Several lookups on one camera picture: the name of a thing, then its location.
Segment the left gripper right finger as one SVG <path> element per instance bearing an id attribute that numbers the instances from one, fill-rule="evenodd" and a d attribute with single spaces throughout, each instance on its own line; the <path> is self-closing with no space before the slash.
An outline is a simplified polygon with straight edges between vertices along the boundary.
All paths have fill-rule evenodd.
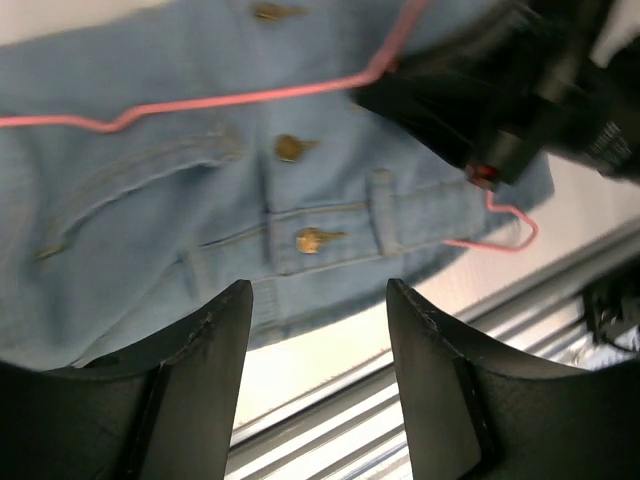
<path id="1" fill-rule="evenodd" d="M 581 370 L 514 349 L 398 279 L 387 315 L 417 479 L 635 479 L 639 363 Z"/>

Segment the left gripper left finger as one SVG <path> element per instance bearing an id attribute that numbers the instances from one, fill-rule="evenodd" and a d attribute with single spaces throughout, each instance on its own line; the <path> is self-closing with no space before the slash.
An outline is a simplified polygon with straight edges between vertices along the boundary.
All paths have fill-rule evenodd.
<path id="1" fill-rule="evenodd" d="M 1 367 L 5 479 L 220 479 L 251 325 L 240 280 L 83 368 Z"/>

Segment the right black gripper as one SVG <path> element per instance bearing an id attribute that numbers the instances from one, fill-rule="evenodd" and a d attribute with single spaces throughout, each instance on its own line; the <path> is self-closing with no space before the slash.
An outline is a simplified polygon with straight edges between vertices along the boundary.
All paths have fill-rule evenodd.
<path id="1" fill-rule="evenodd" d="M 607 65 L 593 58 L 617 8 L 499 1 L 465 30 L 463 60 L 405 59 L 352 97 L 487 190 L 514 183 L 542 150 L 638 182 L 639 40 Z"/>

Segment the pink wire hanger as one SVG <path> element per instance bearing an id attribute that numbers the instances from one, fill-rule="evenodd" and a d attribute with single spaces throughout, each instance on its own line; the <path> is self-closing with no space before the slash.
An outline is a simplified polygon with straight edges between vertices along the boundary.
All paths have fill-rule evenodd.
<path id="1" fill-rule="evenodd" d="M 10 32 L 1 36 L 1 45 L 13 46 L 22 41 L 78 31 L 83 27 L 104 26 L 109 20 L 118 20 L 127 14 L 144 11 L 161 4 L 160 1 L 119 1 L 115 7 L 106 7 L 100 12 L 98 3 L 90 1 L 86 6 L 80 8 L 78 14 L 65 13 L 60 20 L 46 20 L 38 17 L 28 22 L 26 20 L 26 10 L 19 6 L 16 1 L 3 1 L 1 3 L 1 24 L 8 27 Z M 46 114 L 3 117 L 1 119 L 1 127 L 9 129 L 63 126 L 80 128 L 99 134 L 112 134 L 120 132 L 136 121 L 152 115 L 271 102 L 369 86 L 397 64 L 402 45 L 407 41 L 415 26 L 425 22 L 422 17 L 430 5 L 429 1 L 404 2 L 382 46 L 371 57 L 366 68 L 357 74 L 307 85 L 135 105 L 123 110 L 111 121 L 96 120 L 75 114 Z"/>

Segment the light blue denim skirt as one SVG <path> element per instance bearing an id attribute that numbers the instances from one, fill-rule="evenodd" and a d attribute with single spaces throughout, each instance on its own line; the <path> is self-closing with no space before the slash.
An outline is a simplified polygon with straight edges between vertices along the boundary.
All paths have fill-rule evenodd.
<path id="1" fill-rule="evenodd" d="M 353 75 L 398 1 L 171 1 L 1 46 L 6 116 L 112 120 L 144 104 Z M 1 133 L 1 358 L 82 365 L 254 285 L 252 347 L 422 281 L 511 223 L 346 92 Z"/>

